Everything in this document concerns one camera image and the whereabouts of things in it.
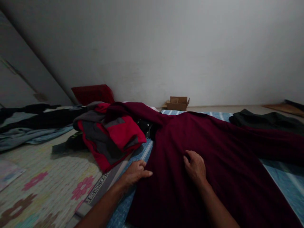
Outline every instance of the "sweater sleeve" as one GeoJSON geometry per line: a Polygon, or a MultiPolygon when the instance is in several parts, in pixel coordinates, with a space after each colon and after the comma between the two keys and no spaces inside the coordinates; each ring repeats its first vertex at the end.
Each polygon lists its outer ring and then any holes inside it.
{"type": "Polygon", "coordinates": [[[248,145],[257,157],[304,166],[304,137],[280,130],[237,127],[228,124],[230,130],[248,145]]]}

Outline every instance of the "floor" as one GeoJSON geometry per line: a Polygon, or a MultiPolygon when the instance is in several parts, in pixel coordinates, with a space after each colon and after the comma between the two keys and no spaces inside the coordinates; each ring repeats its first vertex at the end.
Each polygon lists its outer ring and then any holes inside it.
{"type": "Polygon", "coordinates": [[[283,114],[287,117],[293,117],[304,123],[304,118],[295,116],[289,113],[279,112],[273,109],[264,108],[262,106],[258,105],[240,105],[240,106],[206,106],[206,107],[188,107],[187,111],[194,111],[194,112],[207,112],[207,111],[213,111],[213,112],[228,112],[228,113],[236,113],[239,111],[242,111],[243,109],[247,109],[248,111],[254,113],[254,114],[267,114],[270,112],[278,112],[280,114],[283,114]]]}

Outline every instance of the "blue striped mat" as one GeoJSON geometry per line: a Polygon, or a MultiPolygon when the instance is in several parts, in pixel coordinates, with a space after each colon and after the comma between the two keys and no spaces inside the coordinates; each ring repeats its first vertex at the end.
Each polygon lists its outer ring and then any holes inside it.
{"type": "MultiPolygon", "coordinates": [[[[162,113],[167,115],[178,115],[183,112],[184,111],[162,110],[162,113]]],[[[232,116],[232,113],[224,112],[201,113],[227,122],[229,122],[229,117],[232,116]]],[[[133,153],[121,175],[126,171],[126,169],[131,165],[133,161],[143,159],[147,162],[150,157],[152,148],[153,141],[148,139],[147,142],[143,144],[142,148],[139,148],[133,153]]],[[[278,185],[288,203],[304,226],[304,168],[266,159],[260,159],[260,161],[267,169],[275,183],[278,185]]],[[[122,199],[107,227],[131,227],[129,224],[125,224],[125,220],[131,207],[135,190],[136,188],[132,189],[130,193],[122,199]]]]}

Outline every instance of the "hand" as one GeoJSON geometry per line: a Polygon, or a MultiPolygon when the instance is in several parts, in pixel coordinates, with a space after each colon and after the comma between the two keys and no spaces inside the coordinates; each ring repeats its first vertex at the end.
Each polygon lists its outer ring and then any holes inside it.
{"type": "Polygon", "coordinates": [[[138,182],[141,178],[152,176],[151,171],[144,170],[146,166],[144,160],[134,161],[126,172],[121,176],[119,182],[128,189],[130,186],[138,182]]]}
{"type": "Polygon", "coordinates": [[[184,156],[185,168],[188,175],[197,187],[205,186],[206,184],[208,184],[208,181],[206,179],[206,166],[203,158],[195,151],[186,150],[186,152],[188,153],[191,159],[191,161],[189,162],[186,156],[184,156]]]}

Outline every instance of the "dark green cloth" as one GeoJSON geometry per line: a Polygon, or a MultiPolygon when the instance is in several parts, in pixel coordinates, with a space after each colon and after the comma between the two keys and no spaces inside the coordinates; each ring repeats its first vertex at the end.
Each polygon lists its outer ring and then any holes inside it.
{"type": "Polygon", "coordinates": [[[243,109],[241,112],[234,113],[229,121],[238,126],[248,126],[260,129],[277,129],[282,131],[293,132],[304,136],[304,124],[299,120],[286,117],[277,112],[271,112],[265,115],[257,115],[243,109]]]}

